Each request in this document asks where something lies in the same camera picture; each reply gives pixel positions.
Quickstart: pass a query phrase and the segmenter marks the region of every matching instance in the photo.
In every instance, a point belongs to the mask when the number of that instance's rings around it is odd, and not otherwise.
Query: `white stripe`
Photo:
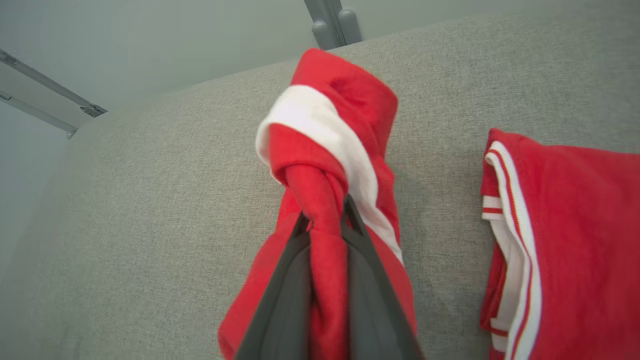
[[[502,201],[500,200],[499,197],[485,195],[482,197],[482,207],[492,208],[492,209],[502,209]]]
[[[403,263],[394,228],[376,207],[378,179],[369,155],[358,135],[340,118],[331,100],[316,89],[304,85],[290,86],[282,93],[269,115],[260,123],[255,140],[258,156],[269,167],[271,124],[281,124],[307,136],[340,162],[349,182],[349,193],[358,207],[362,221]]]
[[[522,274],[522,287],[520,289],[520,299],[518,301],[518,308],[516,310],[515,319],[509,330],[509,342],[507,346],[506,359],[511,358],[511,353],[515,351],[515,359],[527,359],[533,350],[533,346],[536,342],[538,330],[540,328],[540,318],[542,314],[542,287],[540,281],[540,267],[538,265],[538,255],[536,252],[536,244],[533,236],[533,229],[531,227],[531,219],[529,218],[529,212],[527,211],[527,205],[520,188],[520,181],[518,179],[518,172],[516,171],[515,164],[505,146],[500,142],[493,142],[490,150],[497,151],[504,162],[506,173],[511,180],[511,194],[513,196],[513,203],[515,205],[515,213],[518,217],[518,224],[520,226],[520,234],[522,239],[518,238],[518,233],[515,229],[515,222],[511,216],[511,204],[509,203],[509,193],[506,188],[506,175],[500,165],[498,156],[490,152],[487,153],[485,159],[491,164],[498,176],[500,197],[504,199],[504,216],[507,220],[509,230],[514,237],[519,239],[519,246],[524,245],[529,257],[524,257],[524,271]],[[529,274],[531,272],[531,283],[529,284]],[[528,320],[520,337],[518,348],[514,349],[516,336],[520,328],[520,324],[525,318],[525,306],[527,302],[527,289],[530,289],[529,298],[529,314]]]

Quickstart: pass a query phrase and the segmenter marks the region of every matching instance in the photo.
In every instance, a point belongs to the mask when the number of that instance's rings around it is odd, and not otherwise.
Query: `red cloth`
[[[397,108],[395,95],[360,67],[315,49],[303,55],[291,85],[265,120],[266,129],[259,130],[259,153],[286,190],[276,230],[256,255],[240,294],[220,325],[218,341],[227,359],[234,357],[242,342],[301,210],[312,224],[310,256],[315,297],[310,315],[310,353],[312,359],[347,358],[347,248],[340,235],[340,217],[347,192],[367,193],[363,188],[377,191],[373,202],[377,210],[361,208],[364,200],[356,203],[363,218],[367,214],[383,216],[384,221],[380,216],[371,217],[376,229],[390,229],[378,231],[383,234],[381,238],[367,226],[415,332],[413,293],[397,242],[394,176],[384,162]],[[335,124],[329,126],[328,117],[339,120],[338,125],[343,127],[346,124],[346,130]],[[335,132],[323,135],[312,127],[318,124]],[[351,153],[344,151],[349,146],[362,150],[353,154],[364,154],[366,159],[349,162],[345,156]],[[363,171],[363,163],[372,170]]]
[[[492,129],[482,194],[492,358],[640,357],[640,156]]]

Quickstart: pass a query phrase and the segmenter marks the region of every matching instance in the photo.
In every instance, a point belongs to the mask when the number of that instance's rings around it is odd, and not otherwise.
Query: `metal bracket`
[[[82,109],[82,111],[91,115],[92,117],[96,117],[107,112],[105,109],[101,108],[100,106],[97,106],[96,104],[89,104],[89,107],[80,106],[80,108]]]
[[[58,95],[64,96],[67,99],[73,101],[74,103],[80,105],[80,108],[82,109],[82,111],[84,111],[85,113],[87,113],[92,117],[97,117],[107,112],[107,110],[105,110],[104,108],[97,106],[96,104],[90,103],[84,97],[81,97],[80,95],[74,93],[68,88],[65,88],[64,86],[58,84],[57,82],[48,78],[46,75],[37,71],[33,67],[30,67],[29,65],[23,63],[22,61],[16,59],[15,57],[11,56],[7,52],[3,51],[2,49],[0,49],[0,62],[7,64],[14,70],[26,75],[27,77],[34,79],[35,81],[42,84],[42,86],[57,93]]]

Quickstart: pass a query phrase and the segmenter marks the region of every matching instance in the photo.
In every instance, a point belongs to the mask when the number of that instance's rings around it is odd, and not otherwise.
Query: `gray wall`
[[[0,48],[113,110],[317,46],[303,0],[1,0]]]
[[[67,142],[64,131],[0,102],[0,281]]]

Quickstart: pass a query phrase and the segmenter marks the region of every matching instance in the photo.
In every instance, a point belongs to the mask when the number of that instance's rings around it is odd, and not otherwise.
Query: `gray sofa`
[[[640,152],[637,1],[476,17],[340,48],[399,98],[388,146],[419,341],[485,358],[481,162],[499,127]],[[217,358],[275,226],[258,123],[296,60],[111,111],[68,144],[0,284],[0,358]]]

